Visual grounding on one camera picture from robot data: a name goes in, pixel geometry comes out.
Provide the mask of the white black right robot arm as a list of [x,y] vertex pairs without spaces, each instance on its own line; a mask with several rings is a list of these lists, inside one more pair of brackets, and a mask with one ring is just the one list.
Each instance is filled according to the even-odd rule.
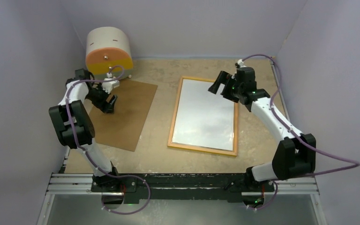
[[246,169],[244,184],[247,189],[255,191],[264,181],[287,180],[314,172],[316,152],[310,146],[316,146],[315,137],[304,134],[276,111],[269,93],[257,88],[253,68],[240,67],[233,75],[221,71],[208,91],[216,94],[220,85],[224,86],[223,98],[244,105],[278,141],[271,162]]

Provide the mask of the brown frame backing board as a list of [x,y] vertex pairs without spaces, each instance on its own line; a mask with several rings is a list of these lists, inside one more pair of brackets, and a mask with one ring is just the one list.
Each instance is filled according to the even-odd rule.
[[89,116],[93,122],[95,141],[102,145],[134,152],[147,119],[158,86],[122,80],[112,90],[118,97],[114,113],[103,113],[93,107]]

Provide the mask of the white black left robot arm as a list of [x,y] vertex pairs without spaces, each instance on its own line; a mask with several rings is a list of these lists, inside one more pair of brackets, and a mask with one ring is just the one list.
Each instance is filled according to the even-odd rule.
[[103,155],[95,140],[96,131],[84,102],[89,100],[105,114],[114,112],[117,96],[110,96],[120,84],[111,72],[103,80],[96,80],[86,69],[78,69],[66,81],[66,92],[57,106],[49,108],[55,133],[63,146],[78,151],[93,170],[93,180],[108,191],[117,191],[121,179],[112,162]]

